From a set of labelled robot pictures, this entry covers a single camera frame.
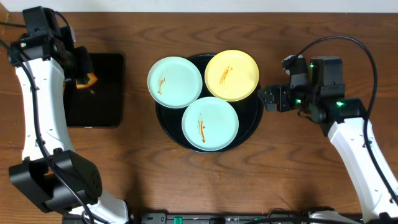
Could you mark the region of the orange green scrubbing sponge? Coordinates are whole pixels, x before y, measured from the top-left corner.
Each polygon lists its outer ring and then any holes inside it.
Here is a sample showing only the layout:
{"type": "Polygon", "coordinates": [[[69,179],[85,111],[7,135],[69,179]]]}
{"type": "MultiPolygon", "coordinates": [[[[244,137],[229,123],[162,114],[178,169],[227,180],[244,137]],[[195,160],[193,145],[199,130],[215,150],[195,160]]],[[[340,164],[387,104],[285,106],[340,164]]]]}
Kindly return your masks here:
{"type": "Polygon", "coordinates": [[[87,73],[76,79],[76,87],[78,89],[89,88],[97,82],[98,78],[93,72],[87,73]]]}

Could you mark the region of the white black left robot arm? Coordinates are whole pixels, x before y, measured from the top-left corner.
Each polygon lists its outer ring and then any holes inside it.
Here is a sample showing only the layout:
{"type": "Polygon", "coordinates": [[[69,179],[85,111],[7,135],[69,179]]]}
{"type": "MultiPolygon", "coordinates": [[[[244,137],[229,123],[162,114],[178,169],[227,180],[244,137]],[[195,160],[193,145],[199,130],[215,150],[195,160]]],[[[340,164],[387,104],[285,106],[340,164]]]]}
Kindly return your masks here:
{"type": "Polygon", "coordinates": [[[78,88],[96,82],[90,56],[75,47],[70,25],[62,15],[37,6],[25,9],[26,33],[5,45],[21,85],[25,142],[22,162],[9,168],[9,178],[45,213],[57,212],[72,223],[127,223],[125,201],[103,189],[94,163],[75,152],[63,104],[67,78],[78,88]]]}

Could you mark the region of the yellow plate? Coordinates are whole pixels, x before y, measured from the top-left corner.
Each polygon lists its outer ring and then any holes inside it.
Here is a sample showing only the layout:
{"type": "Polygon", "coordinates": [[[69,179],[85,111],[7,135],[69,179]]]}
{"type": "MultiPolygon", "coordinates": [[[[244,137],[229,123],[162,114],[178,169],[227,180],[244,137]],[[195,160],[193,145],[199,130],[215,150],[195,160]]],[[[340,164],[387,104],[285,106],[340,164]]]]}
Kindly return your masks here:
{"type": "Polygon", "coordinates": [[[205,68],[205,84],[215,97],[240,101],[259,83],[259,67],[246,52],[225,50],[216,54],[205,68]]]}

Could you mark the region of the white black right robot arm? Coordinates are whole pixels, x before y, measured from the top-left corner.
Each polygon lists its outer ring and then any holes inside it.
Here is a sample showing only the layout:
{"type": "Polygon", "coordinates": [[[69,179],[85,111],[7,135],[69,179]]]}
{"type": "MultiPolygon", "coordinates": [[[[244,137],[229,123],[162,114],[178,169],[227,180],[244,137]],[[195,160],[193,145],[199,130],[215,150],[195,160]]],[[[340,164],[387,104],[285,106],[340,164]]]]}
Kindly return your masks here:
{"type": "Polygon", "coordinates": [[[267,85],[258,97],[267,111],[298,110],[310,115],[338,151],[359,198],[363,222],[397,223],[397,180],[375,140],[366,109],[358,98],[345,97],[339,57],[298,56],[286,70],[286,84],[267,85]]]}

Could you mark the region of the mint plate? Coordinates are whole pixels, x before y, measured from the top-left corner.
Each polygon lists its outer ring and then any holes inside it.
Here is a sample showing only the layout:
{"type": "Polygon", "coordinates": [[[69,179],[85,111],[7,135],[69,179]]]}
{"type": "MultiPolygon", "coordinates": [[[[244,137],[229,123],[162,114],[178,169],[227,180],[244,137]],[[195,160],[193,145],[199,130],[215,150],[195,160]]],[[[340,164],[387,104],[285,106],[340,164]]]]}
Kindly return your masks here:
{"type": "Polygon", "coordinates": [[[165,57],[150,68],[147,87],[158,104],[179,109],[198,99],[203,80],[199,69],[191,61],[182,57],[165,57]]]}
{"type": "Polygon", "coordinates": [[[235,109],[212,96],[194,101],[182,116],[183,135],[193,147],[205,152],[224,149],[233,142],[238,129],[235,109]]]}

